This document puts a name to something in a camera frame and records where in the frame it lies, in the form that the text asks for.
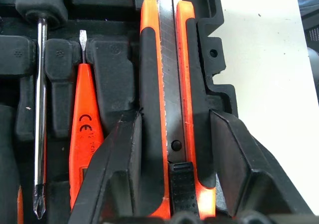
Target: ce marking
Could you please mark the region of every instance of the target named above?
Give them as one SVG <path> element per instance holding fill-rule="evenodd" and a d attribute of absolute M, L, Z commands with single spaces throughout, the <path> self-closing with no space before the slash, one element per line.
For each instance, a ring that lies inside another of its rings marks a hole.
<path fill-rule="evenodd" d="M 79 121 L 82 121 L 82 120 L 84 120 L 84 118 L 88 118 L 89 119 L 89 121 L 92 121 L 92 117 L 91 116 L 89 116 L 88 114 L 83 114 L 83 115 L 81 115 L 81 117 L 79 118 Z M 84 124 L 84 125 L 82 125 L 81 127 L 80 127 L 80 132 L 82 132 L 82 130 L 91 130 L 92 131 L 92 127 L 89 125 L 89 124 Z"/>

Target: flathead screwdriver tip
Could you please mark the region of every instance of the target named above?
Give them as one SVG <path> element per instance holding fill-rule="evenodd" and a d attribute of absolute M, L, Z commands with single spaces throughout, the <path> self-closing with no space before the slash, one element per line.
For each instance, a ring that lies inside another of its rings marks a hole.
<path fill-rule="evenodd" d="M 85 46 L 86 46 L 87 36 L 86 30 L 80 30 L 80 44 L 82 49 L 82 62 L 85 63 Z"/>
<path fill-rule="evenodd" d="M 44 185 L 36 185 L 33 190 L 33 211 L 41 219 L 45 213 Z"/>

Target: screwdriver shaft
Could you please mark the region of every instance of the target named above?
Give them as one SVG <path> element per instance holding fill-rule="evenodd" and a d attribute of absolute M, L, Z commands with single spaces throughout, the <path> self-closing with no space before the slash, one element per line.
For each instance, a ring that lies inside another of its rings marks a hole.
<path fill-rule="evenodd" d="M 33 211 L 38 219 L 45 212 L 45 149 L 46 149 L 46 80 L 44 74 L 44 52 L 47 40 L 47 21 L 38 20 L 38 53 L 35 90 L 35 151 L 34 151 L 34 189 Z"/>

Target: white surface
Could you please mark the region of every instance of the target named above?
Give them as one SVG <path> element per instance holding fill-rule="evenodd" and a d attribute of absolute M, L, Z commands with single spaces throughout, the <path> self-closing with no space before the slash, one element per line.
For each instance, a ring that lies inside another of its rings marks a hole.
<path fill-rule="evenodd" d="M 277 158 L 319 215 L 319 107 L 297 0 L 221 0 L 220 37 L 249 131 Z"/>

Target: tool case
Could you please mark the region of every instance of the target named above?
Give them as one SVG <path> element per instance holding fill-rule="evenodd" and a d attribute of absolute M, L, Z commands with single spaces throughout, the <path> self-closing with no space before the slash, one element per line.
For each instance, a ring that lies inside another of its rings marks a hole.
<path fill-rule="evenodd" d="M 163 199 L 163 187 L 161 170 L 152 160 L 158 157 L 156 150 L 144 144 L 143 0 L 58 0 L 66 10 L 56 1 L 0 0 L 0 223 L 319 223 L 273 155 L 238 119 L 234 87 L 213 83 L 212 77 L 226 69 L 221 39 L 208 37 L 224 22 L 221 0 L 186 0 L 196 14 L 196 79 L 204 85 L 197 95 L 207 102 L 199 115 L 206 116 L 211 139 L 196 148 L 197 169 L 216 188 L 216 217 L 205 220 L 197 213 L 194 167 L 187 165 L 169 166 L 172 219 L 150 217 Z M 40 220 L 32 210 L 38 49 L 30 9 L 34 3 L 51 15 L 44 57 L 46 212 Z M 69 152 L 80 29 L 88 34 L 86 57 L 94 71 L 106 145 L 94 154 L 71 212 Z M 174 153 L 176 143 L 167 148 Z"/>

